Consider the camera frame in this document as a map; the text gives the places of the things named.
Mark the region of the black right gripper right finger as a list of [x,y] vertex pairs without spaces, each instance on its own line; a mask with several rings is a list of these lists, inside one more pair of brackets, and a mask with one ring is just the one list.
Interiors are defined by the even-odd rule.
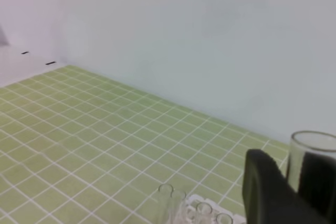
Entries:
[[335,221],[335,159],[305,153],[299,195],[327,221]]

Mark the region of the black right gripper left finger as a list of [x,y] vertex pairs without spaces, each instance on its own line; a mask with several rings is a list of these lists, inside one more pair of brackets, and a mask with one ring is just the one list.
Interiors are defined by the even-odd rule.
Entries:
[[247,223],[330,223],[295,192],[262,150],[246,153],[242,196]]

